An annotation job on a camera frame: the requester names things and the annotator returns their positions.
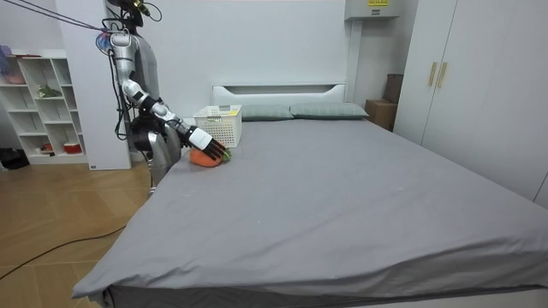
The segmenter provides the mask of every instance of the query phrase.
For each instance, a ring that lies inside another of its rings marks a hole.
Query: white wardrobe
[[[548,209],[548,1],[420,0],[394,132]]]

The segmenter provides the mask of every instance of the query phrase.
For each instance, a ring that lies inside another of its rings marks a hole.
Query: pillow
[[[244,105],[241,107],[242,121],[283,121],[293,120],[289,106]]]
[[[315,120],[358,120],[365,119],[367,113],[352,103],[300,103],[290,108],[295,119]]]

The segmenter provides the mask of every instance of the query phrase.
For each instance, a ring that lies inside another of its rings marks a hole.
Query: white laundry basket
[[[241,137],[241,105],[207,106],[194,115],[196,126],[226,147],[235,148]]]

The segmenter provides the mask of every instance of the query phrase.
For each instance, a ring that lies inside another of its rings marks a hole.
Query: shelving unit
[[[84,136],[74,97],[69,64],[62,58],[10,58],[13,74],[23,77],[24,85],[0,78],[0,104],[19,136],[32,164],[87,163]],[[62,96],[41,98],[39,86],[49,86]],[[67,154],[65,143],[78,143],[80,154]],[[40,148],[51,144],[54,154],[42,154]]]

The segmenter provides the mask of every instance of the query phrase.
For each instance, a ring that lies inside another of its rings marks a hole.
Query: black bag
[[[14,170],[29,165],[27,156],[23,150],[14,150],[12,148],[0,148],[0,162],[6,169]]]

